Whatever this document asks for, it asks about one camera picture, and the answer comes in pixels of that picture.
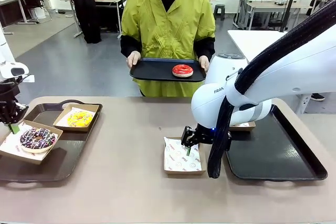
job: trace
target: lab workstation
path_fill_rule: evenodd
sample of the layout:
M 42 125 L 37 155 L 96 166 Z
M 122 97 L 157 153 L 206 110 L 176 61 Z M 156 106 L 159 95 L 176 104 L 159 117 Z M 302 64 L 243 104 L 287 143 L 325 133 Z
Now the lab workstation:
M 0 223 L 336 223 L 336 0 L 0 0 Z

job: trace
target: yellow-green jacket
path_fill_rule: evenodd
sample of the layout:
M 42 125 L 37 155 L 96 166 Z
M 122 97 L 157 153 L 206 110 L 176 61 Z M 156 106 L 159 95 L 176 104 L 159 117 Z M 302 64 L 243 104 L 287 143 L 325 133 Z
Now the yellow-green jacket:
M 142 43 L 141 57 L 197 59 L 194 41 L 215 37 L 209 0 L 127 0 L 122 34 Z M 147 97 L 191 97 L 201 83 L 134 80 Z

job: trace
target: hand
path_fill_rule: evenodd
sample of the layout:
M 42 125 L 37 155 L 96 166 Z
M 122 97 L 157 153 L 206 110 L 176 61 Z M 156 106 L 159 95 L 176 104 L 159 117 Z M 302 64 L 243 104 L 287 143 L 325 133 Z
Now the hand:
M 199 57 L 198 61 L 199 61 L 199 64 L 201 65 L 201 68 L 203 68 L 205 72 L 207 73 L 209 70 L 209 65 L 210 65 L 208 57 L 203 55 Z
M 129 68 L 132 68 L 132 66 L 136 65 L 138 61 L 141 59 L 141 54 L 138 51 L 133 51 L 131 54 L 127 57 L 127 66 Z

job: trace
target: chocolate donut with sprinkles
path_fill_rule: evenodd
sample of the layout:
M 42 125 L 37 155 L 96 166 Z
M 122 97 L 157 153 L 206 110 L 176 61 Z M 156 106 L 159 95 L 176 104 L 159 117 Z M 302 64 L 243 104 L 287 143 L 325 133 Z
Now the chocolate donut with sprinkles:
M 21 148 L 29 153 L 43 153 L 48 151 L 56 141 L 55 135 L 45 128 L 32 128 L 21 137 Z

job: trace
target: black tray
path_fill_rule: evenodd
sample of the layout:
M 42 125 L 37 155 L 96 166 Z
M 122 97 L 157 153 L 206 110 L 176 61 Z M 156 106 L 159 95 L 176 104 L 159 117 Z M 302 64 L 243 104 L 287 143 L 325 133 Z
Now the black tray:
M 231 132 L 226 156 L 232 173 L 242 179 L 323 180 L 328 173 L 276 105 L 251 132 Z
M 185 64 L 193 68 L 194 73 L 188 78 L 179 78 L 173 75 L 173 67 Z M 146 81 L 179 81 L 201 82 L 205 80 L 206 73 L 197 60 L 178 60 L 161 58 L 142 58 L 132 67 L 130 75 L 138 80 Z
M 70 102 L 86 104 L 77 100 L 67 100 L 61 103 L 43 103 L 34 107 L 25 119 L 52 127 L 56 118 L 63 111 L 62 106 Z M 63 131 L 54 148 L 40 165 L 0 155 L 0 181 L 32 183 L 60 181 L 67 178 L 74 171 L 87 138 L 102 109 L 101 104 L 95 105 L 98 105 L 99 108 L 92 119 L 89 131 Z

